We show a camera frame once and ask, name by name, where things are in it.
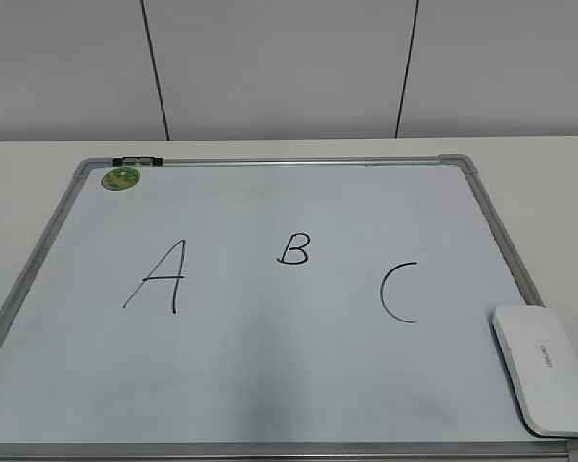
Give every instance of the whiteboard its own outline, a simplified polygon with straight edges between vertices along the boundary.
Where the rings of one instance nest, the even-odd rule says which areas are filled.
[[[536,440],[489,320],[525,301],[457,166],[112,169],[0,347],[0,443]]]

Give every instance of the white eraser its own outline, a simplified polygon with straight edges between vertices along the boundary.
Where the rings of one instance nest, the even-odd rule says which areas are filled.
[[[578,361],[556,316],[541,306],[499,306],[493,327],[528,427],[578,437]]]

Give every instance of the round magnet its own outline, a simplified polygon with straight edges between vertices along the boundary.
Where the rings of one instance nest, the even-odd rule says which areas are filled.
[[[141,178],[138,170],[130,167],[116,168],[103,176],[103,187],[111,191],[122,191],[134,186]]]

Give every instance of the white table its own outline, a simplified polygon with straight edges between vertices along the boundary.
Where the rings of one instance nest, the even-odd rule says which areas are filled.
[[[89,157],[472,158],[547,307],[578,354],[578,137],[0,143],[0,306],[77,164]]]

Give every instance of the letter a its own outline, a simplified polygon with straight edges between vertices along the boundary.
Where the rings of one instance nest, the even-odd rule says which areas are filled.
[[[163,263],[163,261],[166,259],[166,257],[168,257],[169,254],[180,244],[182,245],[182,252],[180,254],[180,266],[177,270],[177,275],[175,275],[175,276],[153,276],[152,274],[154,274],[154,271],[156,271],[158,269],[158,267]],[[126,300],[126,302],[124,303],[122,308],[126,308],[126,305],[128,305],[128,302],[133,299],[133,297],[137,294],[137,292],[141,289],[141,287],[143,287],[143,284],[145,284],[147,281],[158,280],[158,279],[175,279],[175,284],[173,285],[173,298],[172,298],[172,302],[171,302],[171,307],[173,309],[173,314],[177,313],[177,311],[175,310],[175,298],[177,296],[177,288],[180,285],[180,280],[184,279],[184,276],[182,275],[182,265],[184,264],[184,251],[185,250],[186,250],[186,240],[182,239],[181,241],[178,241],[177,243],[175,243],[175,245],[172,246],[168,250],[168,252],[165,253],[164,257],[161,258],[161,261],[158,262],[154,268],[152,268],[150,273],[141,280],[141,283],[138,285],[138,287],[135,289],[135,291],[131,294],[131,296],[128,297],[128,299]]]

